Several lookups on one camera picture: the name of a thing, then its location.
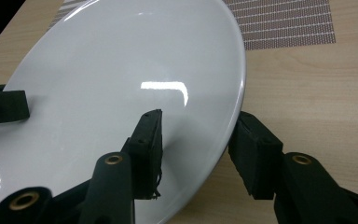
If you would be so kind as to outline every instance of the wood grain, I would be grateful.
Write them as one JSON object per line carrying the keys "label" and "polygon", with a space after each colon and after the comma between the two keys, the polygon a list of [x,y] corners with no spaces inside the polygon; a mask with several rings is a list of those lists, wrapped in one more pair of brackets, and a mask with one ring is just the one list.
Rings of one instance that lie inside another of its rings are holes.
{"label": "wood grain", "polygon": [[[45,33],[62,0],[27,0],[0,36],[6,83]],[[247,52],[242,110],[284,142],[318,159],[358,193],[358,1],[330,0],[337,43]],[[169,223],[276,223],[273,203],[247,196],[227,153],[193,200]]]}

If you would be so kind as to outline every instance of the light wood surface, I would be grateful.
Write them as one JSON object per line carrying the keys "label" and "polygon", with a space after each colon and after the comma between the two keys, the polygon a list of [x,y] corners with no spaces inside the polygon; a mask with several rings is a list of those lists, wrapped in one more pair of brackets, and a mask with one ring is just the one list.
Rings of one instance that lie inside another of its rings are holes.
{"label": "light wood surface", "polygon": [[[0,35],[0,84],[46,32],[62,0],[27,0]],[[337,43],[247,52],[243,111],[318,159],[358,193],[358,0],[330,0]],[[273,202],[247,196],[227,153],[170,223],[277,223]]]}

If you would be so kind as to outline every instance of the ceramic plate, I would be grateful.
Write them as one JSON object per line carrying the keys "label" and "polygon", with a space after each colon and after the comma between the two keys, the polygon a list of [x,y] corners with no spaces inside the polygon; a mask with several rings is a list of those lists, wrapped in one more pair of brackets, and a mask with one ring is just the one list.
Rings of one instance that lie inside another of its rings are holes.
{"label": "ceramic plate", "polygon": [[160,108],[161,197],[136,201],[137,223],[165,222],[219,161],[241,110],[241,32],[220,0],[93,0],[50,29],[6,91],[31,117],[0,124],[0,201],[42,186],[53,195],[91,178],[139,118]]}

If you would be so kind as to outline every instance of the placemat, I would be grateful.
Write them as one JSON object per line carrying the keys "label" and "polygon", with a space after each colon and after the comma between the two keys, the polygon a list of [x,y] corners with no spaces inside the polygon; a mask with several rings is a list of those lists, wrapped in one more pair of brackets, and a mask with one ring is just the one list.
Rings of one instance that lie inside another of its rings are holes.
{"label": "placemat", "polygon": [[[87,0],[64,0],[49,28]],[[336,43],[328,0],[223,0],[246,50]]]}

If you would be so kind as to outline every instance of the glossy white surface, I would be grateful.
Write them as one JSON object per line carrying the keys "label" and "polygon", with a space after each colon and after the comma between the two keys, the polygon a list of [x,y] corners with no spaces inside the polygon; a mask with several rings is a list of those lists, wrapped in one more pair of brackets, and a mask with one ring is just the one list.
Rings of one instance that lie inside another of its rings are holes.
{"label": "glossy white surface", "polygon": [[241,110],[241,32],[220,0],[95,0],[58,22],[6,91],[31,117],[0,124],[0,201],[31,186],[54,195],[89,179],[141,115],[163,111],[161,197],[136,201],[137,223],[165,222],[208,177]]}

